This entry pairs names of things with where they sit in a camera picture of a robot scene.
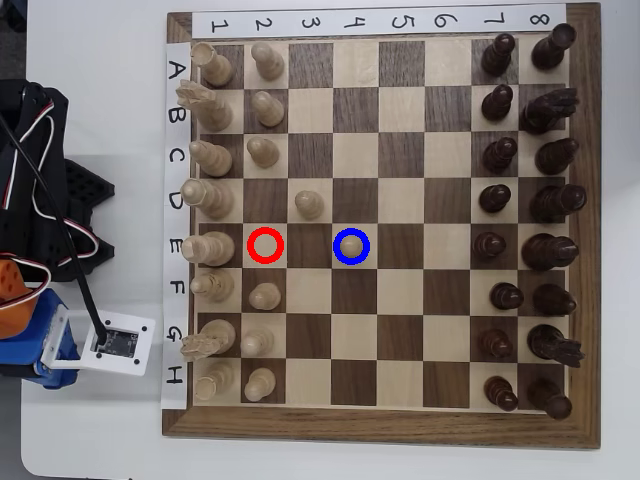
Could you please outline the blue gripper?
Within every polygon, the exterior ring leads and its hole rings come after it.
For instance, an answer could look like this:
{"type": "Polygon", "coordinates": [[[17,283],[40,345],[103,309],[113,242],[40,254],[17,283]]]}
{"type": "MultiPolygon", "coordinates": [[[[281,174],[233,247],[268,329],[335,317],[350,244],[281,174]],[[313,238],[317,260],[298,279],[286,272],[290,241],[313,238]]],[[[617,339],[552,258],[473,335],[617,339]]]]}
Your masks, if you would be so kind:
{"type": "Polygon", "coordinates": [[[69,321],[62,321],[57,311],[66,305],[52,290],[45,290],[37,300],[27,328],[17,336],[1,341],[1,376],[21,378],[57,390],[72,385],[78,377],[77,369],[52,369],[41,361],[50,327],[65,327],[56,350],[60,360],[77,360],[78,350],[69,321]]]}

